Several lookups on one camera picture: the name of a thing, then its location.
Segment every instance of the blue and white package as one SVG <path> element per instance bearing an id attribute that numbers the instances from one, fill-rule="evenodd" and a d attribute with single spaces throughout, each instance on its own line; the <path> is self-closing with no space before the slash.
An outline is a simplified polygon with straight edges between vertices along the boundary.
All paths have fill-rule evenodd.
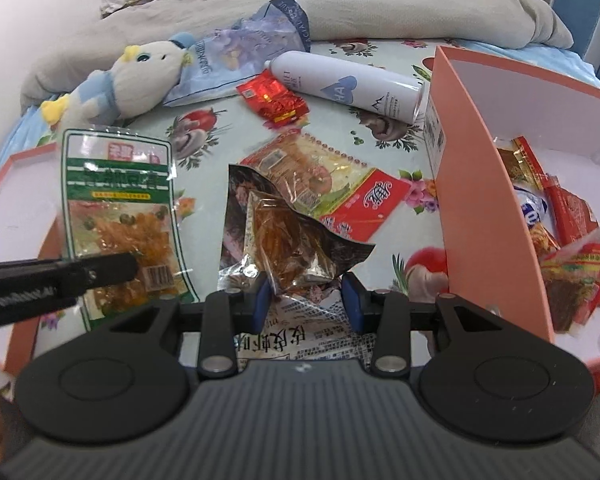
<path id="1" fill-rule="evenodd" d="M 309 20 L 295 0 L 271 0 L 232 28 L 197 41 L 189 49 L 180 82 L 164 99 L 180 106 L 236 94 L 235 87 L 289 50 L 309 52 Z"/>
<path id="2" fill-rule="evenodd" d="M 526 189 L 514 186 L 518 202 L 522 208 L 522 216 L 525 217 L 526 226 L 530 229 L 544 218 L 547 210 L 547 204 L 543 198 L 534 195 Z"/>

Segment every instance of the blue chair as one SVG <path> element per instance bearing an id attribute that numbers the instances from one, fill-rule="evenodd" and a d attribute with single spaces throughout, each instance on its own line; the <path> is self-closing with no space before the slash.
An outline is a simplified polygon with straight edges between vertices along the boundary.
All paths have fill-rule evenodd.
<path id="1" fill-rule="evenodd" d="M 573 35 L 571 50 L 583 57 L 600 18 L 600 0 L 554 0 L 553 8 Z"/>

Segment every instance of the plush toy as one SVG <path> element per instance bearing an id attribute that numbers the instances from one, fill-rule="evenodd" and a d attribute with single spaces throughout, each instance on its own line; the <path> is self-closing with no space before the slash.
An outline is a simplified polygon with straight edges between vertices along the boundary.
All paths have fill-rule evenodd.
<path id="1" fill-rule="evenodd" d="M 178 83 L 193 43 L 192 35 L 181 32 L 169 41 L 128 46 L 110 70 L 95 70 L 70 94 L 44 101 L 42 117 L 61 133 L 148 112 Z"/>

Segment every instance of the heart logo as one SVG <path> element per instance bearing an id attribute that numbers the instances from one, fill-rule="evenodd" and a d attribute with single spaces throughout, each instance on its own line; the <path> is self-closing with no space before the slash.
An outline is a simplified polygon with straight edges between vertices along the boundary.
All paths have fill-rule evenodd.
<path id="1" fill-rule="evenodd" d="M 353 89 L 358 86 L 358 80 L 352 75 L 341 77 L 337 83 L 327 86 L 321 89 L 328 99 L 342 103 L 344 105 L 350 105 L 353 102 Z"/>

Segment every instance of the beige blanket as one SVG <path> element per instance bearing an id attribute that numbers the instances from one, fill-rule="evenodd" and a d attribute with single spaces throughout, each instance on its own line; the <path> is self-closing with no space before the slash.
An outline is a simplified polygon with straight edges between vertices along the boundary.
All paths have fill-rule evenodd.
<path id="1" fill-rule="evenodd" d="M 268 0 L 156 0 L 120 10 L 58 43 L 24 81 L 21 104 L 69 92 L 93 70 L 108 70 L 128 44 L 165 40 L 179 32 L 200 38 L 251 16 Z M 542 0 L 297 0 L 312 40 L 463 38 L 505 48 L 573 39 Z"/>

